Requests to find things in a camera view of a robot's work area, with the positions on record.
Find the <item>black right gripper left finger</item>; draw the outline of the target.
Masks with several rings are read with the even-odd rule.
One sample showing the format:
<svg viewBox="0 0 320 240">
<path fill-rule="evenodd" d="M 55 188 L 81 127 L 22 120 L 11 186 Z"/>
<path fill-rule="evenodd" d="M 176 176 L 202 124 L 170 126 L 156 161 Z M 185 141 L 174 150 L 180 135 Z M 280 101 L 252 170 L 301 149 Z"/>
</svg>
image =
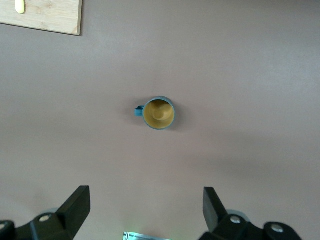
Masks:
<svg viewBox="0 0 320 240">
<path fill-rule="evenodd" d="M 11 220 L 0 221 L 2 240 L 73 240 L 90 213 L 90 187 L 79 186 L 55 212 L 36 216 L 16 227 Z"/>
</svg>

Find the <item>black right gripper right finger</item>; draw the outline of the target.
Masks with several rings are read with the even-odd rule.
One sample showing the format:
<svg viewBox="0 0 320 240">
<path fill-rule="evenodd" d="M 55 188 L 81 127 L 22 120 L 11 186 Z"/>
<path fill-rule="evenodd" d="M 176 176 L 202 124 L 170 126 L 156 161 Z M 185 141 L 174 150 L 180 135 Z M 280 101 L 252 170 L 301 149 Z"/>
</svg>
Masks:
<svg viewBox="0 0 320 240">
<path fill-rule="evenodd" d="M 203 215 L 208 227 L 201 240 L 300 240 L 297 232 L 281 222 L 258 228 L 238 213 L 229 213 L 213 187 L 203 189 Z"/>
</svg>

